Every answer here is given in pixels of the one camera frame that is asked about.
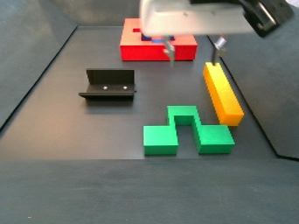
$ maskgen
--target black bracket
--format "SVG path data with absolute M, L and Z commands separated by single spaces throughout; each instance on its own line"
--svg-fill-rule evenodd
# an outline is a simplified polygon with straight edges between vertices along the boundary
M 135 70 L 87 69 L 88 90 L 79 93 L 88 100 L 132 99 L 136 92 Z

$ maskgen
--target gray wall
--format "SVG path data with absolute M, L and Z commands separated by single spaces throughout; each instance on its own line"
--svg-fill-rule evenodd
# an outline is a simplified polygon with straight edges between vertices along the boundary
M 0 0 L 0 129 L 76 24 L 47 0 Z
M 139 17 L 139 0 L 52 0 L 79 25 L 121 26 Z

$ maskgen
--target white robot part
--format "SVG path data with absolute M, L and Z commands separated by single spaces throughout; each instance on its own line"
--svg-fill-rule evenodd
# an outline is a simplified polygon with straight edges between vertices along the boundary
M 145 36 L 212 35 L 252 32 L 243 8 L 232 3 L 189 4 L 189 0 L 141 0 Z

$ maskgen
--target gray table surface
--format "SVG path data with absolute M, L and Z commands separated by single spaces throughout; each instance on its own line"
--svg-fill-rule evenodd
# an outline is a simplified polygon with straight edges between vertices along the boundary
M 180 127 L 177 156 L 143 159 L 143 126 L 164 125 L 167 105 L 196 105 L 201 122 L 217 123 L 201 78 L 211 43 L 196 38 L 196 60 L 169 68 L 121 62 L 120 33 L 79 28 L 1 132 L 1 222 L 296 224 L 299 166 L 275 157 L 239 94 L 245 117 L 229 155 L 199 156 Z M 87 67 L 135 69 L 132 104 L 77 96 Z
M 165 125 L 168 105 L 197 106 L 203 124 L 217 124 L 201 70 L 211 43 L 197 37 L 195 61 L 123 62 L 121 27 L 80 27 L 41 81 L 0 133 L 0 159 L 145 158 L 143 127 Z M 88 102 L 87 68 L 135 69 L 133 103 Z M 236 146 L 221 158 L 272 158 L 274 153 L 236 90 L 245 117 L 231 129 Z M 191 127 L 179 127 L 180 148 L 173 158 L 201 158 Z

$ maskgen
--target green block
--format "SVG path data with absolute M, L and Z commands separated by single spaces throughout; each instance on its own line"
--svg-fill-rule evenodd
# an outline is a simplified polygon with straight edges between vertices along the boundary
M 195 106 L 168 106 L 168 125 L 192 125 L 193 120 L 201 124 L 199 111 Z
M 176 155 L 179 147 L 173 126 L 144 126 L 144 154 Z
M 195 106 L 167 107 L 168 126 L 144 126 L 144 154 L 175 155 L 177 152 L 176 125 L 191 125 L 200 154 L 229 153 L 235 145 L 227 125 L 201 125 Z
M 227 125 L 200 126 L 200 154 L 229 153 L 235 145 Z

